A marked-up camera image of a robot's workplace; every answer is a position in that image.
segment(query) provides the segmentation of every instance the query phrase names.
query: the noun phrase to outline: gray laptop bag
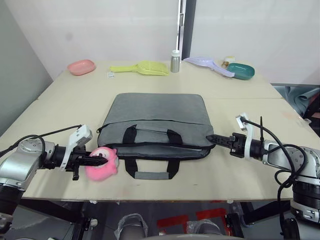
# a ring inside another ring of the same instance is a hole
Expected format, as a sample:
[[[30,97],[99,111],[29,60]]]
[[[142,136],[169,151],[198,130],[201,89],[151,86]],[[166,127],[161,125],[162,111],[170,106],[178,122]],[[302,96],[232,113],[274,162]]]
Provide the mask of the gray laptop bag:
[[[204,100],[197,94],[122,93],[99,133],[98,146],[117,149],[135,179],[172,179],[180,160],[206,157],[214,134]],[[167,172],[140,172],[136,159],[166,160]]]

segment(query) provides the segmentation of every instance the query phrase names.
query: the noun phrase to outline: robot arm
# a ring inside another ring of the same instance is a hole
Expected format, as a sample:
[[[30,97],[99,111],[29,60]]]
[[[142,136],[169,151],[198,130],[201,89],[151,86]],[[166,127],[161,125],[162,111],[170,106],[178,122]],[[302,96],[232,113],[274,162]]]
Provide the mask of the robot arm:
[[[29,138],[18,144],[16,151],[0,165],[0,234],[10,229],[13,213],[38,169],[63,166],[63,170],[73,172],[72,180],[78,180],[79,166],[107,162],[102,156],[89,156],[85,144],[91,138],[91,131],[83,125],[70,136],[67,147],[45,141],[44,154],[40,139]]]
[[[248,135],[233,133],[232,136],[226,137],[214,134],[207,136],[207,139],[216,145],[229,148],[230,154],[238,158],[257,159],[264,165],[281,169],[283,172],[292,172],[293,167],[293,172],[298,174],[292,179],[293,199],[290,201],[290,206],[296,219],[283,221],[281,228],[284,238],[318,239],[320,236],[320,150],[284,144],[292,162],[290,163],[278,142],[264,140],[262,134],[260,140],[252,139],[253,131],[247,129],[249,121],[245,114],[237,116],[236,120],[242,130],[248,130]],[[255,123],[255,126],[262,128],[262,122],[261,125]]]

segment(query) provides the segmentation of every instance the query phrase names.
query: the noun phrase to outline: black bag strap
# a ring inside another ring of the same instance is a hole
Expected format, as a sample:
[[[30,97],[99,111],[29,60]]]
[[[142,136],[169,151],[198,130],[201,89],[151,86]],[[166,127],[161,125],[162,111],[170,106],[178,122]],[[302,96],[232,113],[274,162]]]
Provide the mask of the black bag strap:
[[[132,125],[128,127],[123,135],[122,143],[123,144],[133,144],[137,136],[137,125]],[[166,134],[169,138],[171,144],[182,144],[182,138],[177,132],[168,129]],[[124,158],[125,170],[132,176],[134,179],[146,179],[146,180],[167,180],[172,179],[178,172],[180,166],[180,160],[169,159],[166,172],[147,172],[147,171],[138,171],[137,161],[133,157]]]

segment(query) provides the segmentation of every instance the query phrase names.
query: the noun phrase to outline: small yellow object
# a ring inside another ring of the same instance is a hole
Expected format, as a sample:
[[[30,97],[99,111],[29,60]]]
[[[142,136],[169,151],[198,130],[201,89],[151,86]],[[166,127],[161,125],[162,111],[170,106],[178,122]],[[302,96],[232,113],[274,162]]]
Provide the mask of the small yellow object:
[[[145,75],[168,76],[169,70],[167,66],[158,61],[141,61],[132,66],[111,66],[112,72],[138,72]]]

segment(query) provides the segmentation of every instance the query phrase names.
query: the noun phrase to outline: floor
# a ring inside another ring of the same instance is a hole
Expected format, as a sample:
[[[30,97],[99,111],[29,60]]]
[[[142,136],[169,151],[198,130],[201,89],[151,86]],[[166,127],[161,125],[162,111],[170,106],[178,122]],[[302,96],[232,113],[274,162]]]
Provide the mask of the floor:
[[[254,202],[254,208],[263,206],[268,202]],[[85,232],[83,240],[116,240],[114,231],[118,227],[119,220],[128,214],[139,213],[148,225],[148,236],[159,234],[157,221],[174,216],[187,215],[190,221],[197,219],[196,212],[223,208],[228,213],[239,211],[239,204],[225,202],[211,203],[174,203],[174,202],[104,202],[86,204],[86,211],[90,217],[98,220],[98,226]],[[212,219],[224,231],[221,218]],[[49,237],[55,240],[71,239],[73,225],[49,216],[32,212],[18,207],[14,213],[12,229],[5,235],[7,240],[33,239],[47,240]],[[280,235],[279,218],[273,217],[254,224],[252,227],[243,227],[244,237],[247,239],[283,239]],[[183,226],[176,225],[165,229],[167,234],[183,233]]]

